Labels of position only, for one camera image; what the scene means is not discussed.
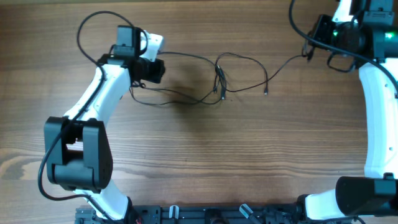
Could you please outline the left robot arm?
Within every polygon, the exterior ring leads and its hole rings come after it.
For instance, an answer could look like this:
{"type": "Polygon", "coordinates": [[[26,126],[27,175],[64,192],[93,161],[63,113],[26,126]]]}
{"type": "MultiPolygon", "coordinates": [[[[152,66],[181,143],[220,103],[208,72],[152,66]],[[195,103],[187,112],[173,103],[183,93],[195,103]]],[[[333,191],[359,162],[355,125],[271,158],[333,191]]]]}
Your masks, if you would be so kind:
{"type": "Polygon", "coordinates": [[[45,156],[38,184],[50,183],[84,198],[101,223],[142,223],[131,199],[111,176],[113,157],[106,125],[123,95],[143,81],[160,83],[164,61],[157,58],[164,37],[131,26],[118,26],[116,43],[95,61],[95,76],[78,102],[44,126],[45,156]]]}

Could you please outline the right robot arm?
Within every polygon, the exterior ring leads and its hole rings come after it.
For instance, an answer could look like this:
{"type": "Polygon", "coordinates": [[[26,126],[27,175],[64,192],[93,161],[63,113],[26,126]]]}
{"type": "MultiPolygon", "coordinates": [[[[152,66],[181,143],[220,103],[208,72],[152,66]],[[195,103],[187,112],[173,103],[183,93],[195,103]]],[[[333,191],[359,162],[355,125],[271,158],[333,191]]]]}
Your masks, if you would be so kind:
{"type": "Polygon", "coordinates": [[[301,221],[397,215],[397,27],[393,1],[340,1],[305,36],[304,51],[352,56],[366,102],[368,149],[363,177],[340,177],[332,190],[303,195],[301,221]]]}

